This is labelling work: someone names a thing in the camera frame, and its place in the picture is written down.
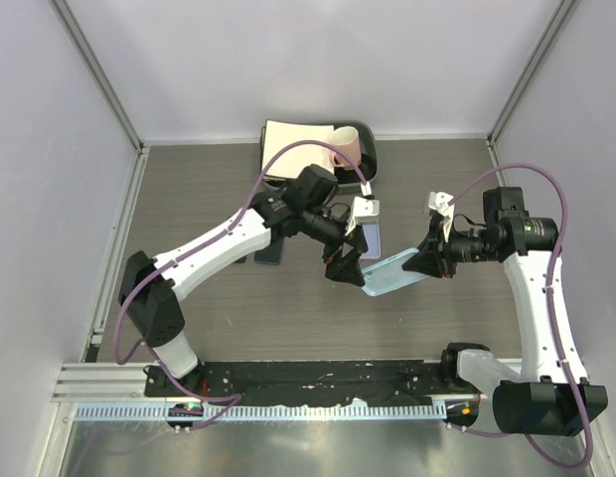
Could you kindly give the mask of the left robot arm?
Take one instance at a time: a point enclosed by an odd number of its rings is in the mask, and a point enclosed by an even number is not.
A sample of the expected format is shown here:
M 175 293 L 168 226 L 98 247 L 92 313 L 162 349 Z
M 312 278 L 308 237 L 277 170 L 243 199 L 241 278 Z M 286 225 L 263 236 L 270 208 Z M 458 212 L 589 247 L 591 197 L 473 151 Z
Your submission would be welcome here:
M 182 301 L 204 281 L 250 253 L 303 234 L 321 243 L 328 279 L 365 284 L 359 260 L 368 250 L 365 223 L 379 217 L 371 186 L 336 217 L 329 206 L 339 189 L 328 170 L 310 165 L 275 191 L 256 192 L 225 222 L 190 242 L 154 257 L 139 251 L 127 259 L 119 290 L 120 315 L 158 360 L 179 396 L 196 394 L 204 365 L 185 336 Z

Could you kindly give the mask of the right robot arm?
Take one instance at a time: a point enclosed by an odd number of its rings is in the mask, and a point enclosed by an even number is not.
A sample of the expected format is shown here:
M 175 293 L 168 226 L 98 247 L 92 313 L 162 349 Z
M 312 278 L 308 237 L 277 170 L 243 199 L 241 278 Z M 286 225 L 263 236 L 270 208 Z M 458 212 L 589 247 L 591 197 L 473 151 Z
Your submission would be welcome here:
M 515 300 L 522 366 L 514 371 L 484 345 L 450 343 L 441 355 L 440 384 L 453 393 L 472 386 L 486 395 L 504 433 L 579 434 L 584 419 L 593 420 L 607 407 L 608 396 L 590 383 L 572 338 L 555 221 L 531 216 L 521 188 L 498 187 L 483 194 L 484 222 L 458 231 L 451 198 L 429 194 L 428 233 L 402 268 L 449 278 L 460 263 L 499 262 Z

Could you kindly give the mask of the dark blue phone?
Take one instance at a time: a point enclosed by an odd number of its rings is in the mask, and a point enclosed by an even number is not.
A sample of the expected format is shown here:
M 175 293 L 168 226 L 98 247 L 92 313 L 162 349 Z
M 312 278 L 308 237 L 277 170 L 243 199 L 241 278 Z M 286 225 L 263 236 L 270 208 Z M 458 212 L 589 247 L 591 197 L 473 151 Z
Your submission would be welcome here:
M 279 265 L 283 254 L 284 239 L 280 238 L 254 254 L 254 262 L 262 265 Z

